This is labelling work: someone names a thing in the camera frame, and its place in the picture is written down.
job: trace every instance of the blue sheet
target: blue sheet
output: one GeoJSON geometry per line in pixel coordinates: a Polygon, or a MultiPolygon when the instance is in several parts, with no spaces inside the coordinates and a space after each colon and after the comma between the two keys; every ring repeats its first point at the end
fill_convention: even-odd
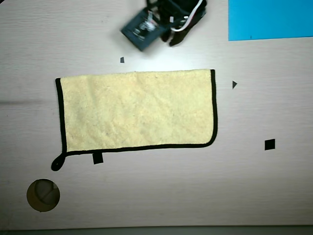
{"type": "Polygon", "coordinates": [[[313,0],[229,0],[229,40],[313,36],[313,0]]]}

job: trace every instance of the light gray tabletop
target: light gray tabletop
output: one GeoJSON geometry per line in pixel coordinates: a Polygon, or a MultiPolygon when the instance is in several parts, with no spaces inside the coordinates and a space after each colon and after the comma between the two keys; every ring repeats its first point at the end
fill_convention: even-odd
{"type": "Polygon", "coordinates": [[[0,229],[313,223],[313,38],[228,41],[228,1],[179,47],[139,52],[119,32],[143,0],[6,0],[0,5],[0,229]],[[219,129],[210,147],[61,153],[56,77],[215,69],[219,129]],[[232,81],[238,83],[232,89],[232,81]],[[276,149],[264,151],[264,141],[276,149]],[[29,185],[55,182],[39,213],[29,185]]]}

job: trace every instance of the cable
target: cable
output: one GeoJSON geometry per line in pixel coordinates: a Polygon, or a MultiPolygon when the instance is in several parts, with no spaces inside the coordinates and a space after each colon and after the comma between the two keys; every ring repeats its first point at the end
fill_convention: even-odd
{"type": "Polygon", "coordinates": [[[176,28],[171,28],[172,31],[174,32],[181,32],[183,30],[185,30],[189,24],[191,23],[197,9],[199,8],[199,6],[201,5],[201,3],[203,2],[203,0],[199,0],[198,4],[195,6],[195,8],[192,10],[192,12],[190,13],[190,16],[188,17],[188,20],[186,21],[186,23],[183,25],[183,27],[176,29],[176,28]]]}

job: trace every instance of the yellow towel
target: yellow towel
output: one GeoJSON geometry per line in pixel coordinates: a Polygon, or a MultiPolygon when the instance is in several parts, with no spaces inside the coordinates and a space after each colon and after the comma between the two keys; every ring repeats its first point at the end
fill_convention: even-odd
{"type": "Polygon", "coordinates": [[[217,133],[214,70],[56,79],[66,156],[209,146],[217,133]]]}

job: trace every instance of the round cutout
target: round cutout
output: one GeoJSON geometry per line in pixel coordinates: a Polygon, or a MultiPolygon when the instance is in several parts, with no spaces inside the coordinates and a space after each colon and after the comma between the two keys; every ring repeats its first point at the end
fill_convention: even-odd
{"type": "Polygon", "coordinates": [[[40,179],[29,186],[26,197],[33,209],[39,212],[48,212],[59,203],[60,191],[51,180],[40,179]]]}

